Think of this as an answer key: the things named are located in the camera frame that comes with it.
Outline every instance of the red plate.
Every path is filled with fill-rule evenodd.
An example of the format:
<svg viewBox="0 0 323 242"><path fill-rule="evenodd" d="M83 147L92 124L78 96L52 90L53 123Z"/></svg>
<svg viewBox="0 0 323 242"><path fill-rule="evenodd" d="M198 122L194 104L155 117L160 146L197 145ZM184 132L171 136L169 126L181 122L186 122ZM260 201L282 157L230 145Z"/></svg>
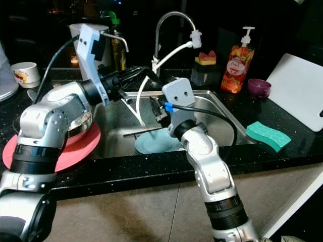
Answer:
<svg viewBox="0 0 323 242"><path fill-rule="evenodd" d="M55 172L64 170L83 160L94 150L97 143L99 143L100 137L100 128L93 123L81 140L69 145L68 147L65 147L57 161ZM7 168L10 168L11 166L12 156L16 148L17 139L18 136L14 135L4 148L2 159Z"/></svg>

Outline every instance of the purple cup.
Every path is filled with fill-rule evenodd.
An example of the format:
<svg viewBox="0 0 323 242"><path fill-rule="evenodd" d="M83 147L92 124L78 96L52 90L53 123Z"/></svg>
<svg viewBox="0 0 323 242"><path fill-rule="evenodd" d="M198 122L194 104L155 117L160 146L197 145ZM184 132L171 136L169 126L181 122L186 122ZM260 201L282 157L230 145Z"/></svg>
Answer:
<svg viewBox="0 0 323 242"><path fill-rule="evenodd" d="M248 91L253 98L265 98L268 97L271 92L272 85L261 79L249 79Z"/></svg>

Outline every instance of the tiled floor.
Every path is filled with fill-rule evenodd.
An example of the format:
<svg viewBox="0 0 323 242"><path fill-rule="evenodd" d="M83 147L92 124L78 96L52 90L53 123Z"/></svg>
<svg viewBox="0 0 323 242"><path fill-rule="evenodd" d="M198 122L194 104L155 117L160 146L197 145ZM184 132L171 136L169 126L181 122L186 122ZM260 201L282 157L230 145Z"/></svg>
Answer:
<svg viewBox="0 0 323 242"><path fill-rule="evenodd" d="M257 231L323 166L235 176ZM212 242L195 182L59 201L46 242Z"/></svg>

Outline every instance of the stainless steel sink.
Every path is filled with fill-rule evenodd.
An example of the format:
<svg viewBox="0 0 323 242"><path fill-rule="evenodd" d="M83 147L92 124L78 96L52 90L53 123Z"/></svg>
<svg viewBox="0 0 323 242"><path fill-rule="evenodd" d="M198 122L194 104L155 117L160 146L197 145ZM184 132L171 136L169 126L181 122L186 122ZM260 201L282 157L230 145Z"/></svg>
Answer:
<svg viewBox="0 0 323 242"><path fill-rule="evenodd" d="M134 98L131 104L134 108L136 92L128 92L130 97ZM148 129L160 128L156 122L155 116L151 111L149 96L161 96L162 92L143 92L141 100L141 115ZM234 118L226 109L220 100L210 91L194 91L195 107L207 109L228 117L238 129L237 145L251 144L253 141L245 134L244 127ZM135 148L135 140L144 129L140 126L138 120L124 105L123 102L112 102L103 107L98 105L93 111L93 120L101 129L101 140L93 151L95 155L101 158L121 157L139 155ZM208 130L208 134L213 137L219 146L229 146L233 140L233 130L231 126L220 118L204 114L195 113L197 123L202 122Z"/></svg>

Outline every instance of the backsplash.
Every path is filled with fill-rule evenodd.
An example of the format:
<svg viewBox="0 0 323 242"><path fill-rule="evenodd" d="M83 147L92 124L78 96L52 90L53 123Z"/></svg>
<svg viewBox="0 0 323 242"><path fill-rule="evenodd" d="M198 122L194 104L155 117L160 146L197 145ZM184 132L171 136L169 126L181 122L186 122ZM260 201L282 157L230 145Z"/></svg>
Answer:
<svg viewBox="0 0 323 242"><path fill-rule="evenodd" d="M254 26L251 45L256 48L249 76L266 78L281 56L291 52L314 57L323 51L321 24L322 1L305 0L12 0L1 7L0 39L11 63L37 62L45 67L55 51L70 38L68 26L73 23L111 25L107 10L116 12L129 44L127 66L149 65L155 45L155 28L159 18L169 11L187 13L202 32L201 49L185 49L167 63L165 68L191 68L200 51L215 50L218 63L225 64L233 44L245 34L242 27ZM189 41L191 28L179 17L170 17L161 26L160 57ZM71 64L74 48L67 49L55 67L75 67Z"/></svg>

